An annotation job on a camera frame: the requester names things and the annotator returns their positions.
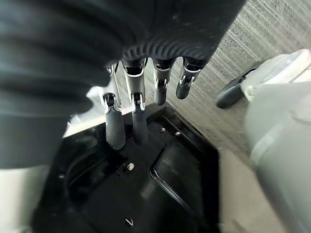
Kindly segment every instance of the black tray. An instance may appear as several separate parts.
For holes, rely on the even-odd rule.
[[[120,151],[105,142],[105,124],[63,140],[35,232],[220,232],[217,150],[167,105],[147,113],[143,146],[133,140],[130,114]]]

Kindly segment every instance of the metal bolt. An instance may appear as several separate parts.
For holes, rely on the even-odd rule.
[[[129,163],[128,165],[125,166],[125,169],[128,171],[132,171],[134,169],[134,167],[135,167],[134,164]]]
[[[134,222],[133,222],[133,220],[131,218],[126,218],[125,219],[125,224],[127,226],[130,226],[130,227],[134,226]]]

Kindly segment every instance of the white floor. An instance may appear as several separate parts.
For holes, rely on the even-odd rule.
[[[254,172],[230,150],[220,152],[224,232],[285,233]]]

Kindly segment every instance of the carpeted floor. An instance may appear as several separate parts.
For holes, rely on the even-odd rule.
[[[253,62],[302,48],[311,49],[311,1],[249,0],[185,100],[178,100],[175,96],[181,59],[176,61],[168,86],[168,103],[216,147],[229,148],[248,164],[243,133],[247,101],[243,99],[231,109],[221,110],[215,106],[217,94]],[[147,104],[153,102],[152,68],[149,61],[145,71]],[[125,111],[130,111],[121,66],[117,77],[122,105]],[[102,114],[101,106],[95,106],[81,119],[101,117]]]

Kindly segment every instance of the black plastic base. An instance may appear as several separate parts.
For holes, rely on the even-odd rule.
[[[220,232],[217,150],[172,109],[152,105],[146,114],[143,146],[133,140],[131,113],[120,151],[105,142],[105,124],[63,140],[34,232]]]

